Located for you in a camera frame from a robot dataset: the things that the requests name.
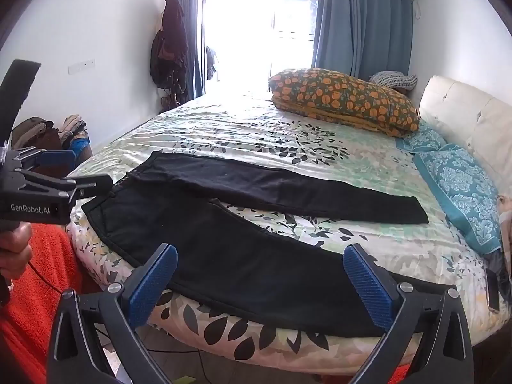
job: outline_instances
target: finger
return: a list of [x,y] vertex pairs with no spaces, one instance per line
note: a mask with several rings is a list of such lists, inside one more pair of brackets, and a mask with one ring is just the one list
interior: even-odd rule
[[16,270],[0,269],[0,274],[9,280],[19,280],[26,270],[26,266]]
[[32,258],[32,247],[27,245],[21,252],[15,254],[10,251],[0,250],[0,268],[7,270],[20,270]]
[[27,246],[31,237],[32,226],[28,222],[21,222],[13,232],[0,234],[0,249],[19,253]]

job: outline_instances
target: white leather headboard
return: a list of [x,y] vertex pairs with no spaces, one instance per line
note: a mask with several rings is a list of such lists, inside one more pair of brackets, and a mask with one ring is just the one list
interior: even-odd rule
[[473,86],[433,76],[419,111],[448,143],[480,162],[500,193],[512,196],[512,106]]

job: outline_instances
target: hanging coat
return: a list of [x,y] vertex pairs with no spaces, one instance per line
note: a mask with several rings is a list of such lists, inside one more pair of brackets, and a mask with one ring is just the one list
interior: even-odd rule
[[183,9],[178,0],[165,0],[162,30],[153,40],[150,74],[158,88],[169,89],[186,98],[186,57],[188,51]]

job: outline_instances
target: sliding glass door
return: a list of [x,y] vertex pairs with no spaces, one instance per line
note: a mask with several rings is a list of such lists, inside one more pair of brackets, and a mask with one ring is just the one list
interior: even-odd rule
[[206,92],[264,92],[279,70],[309,68],[317,5],[318,0],[204,0]]

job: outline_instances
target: blue patterned pillowcase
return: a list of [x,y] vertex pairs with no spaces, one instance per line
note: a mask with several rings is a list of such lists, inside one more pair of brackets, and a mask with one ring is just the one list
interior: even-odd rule
[[501,248],[498,190],[484,169],[462,147],[414,155],[414,163],[451,223],[481,254]]
[[424,120],[420,120],[419,129],[403,139],[396,138],[396,147],[409,153],[437,151],[446,145],[446,141],[437,134]]

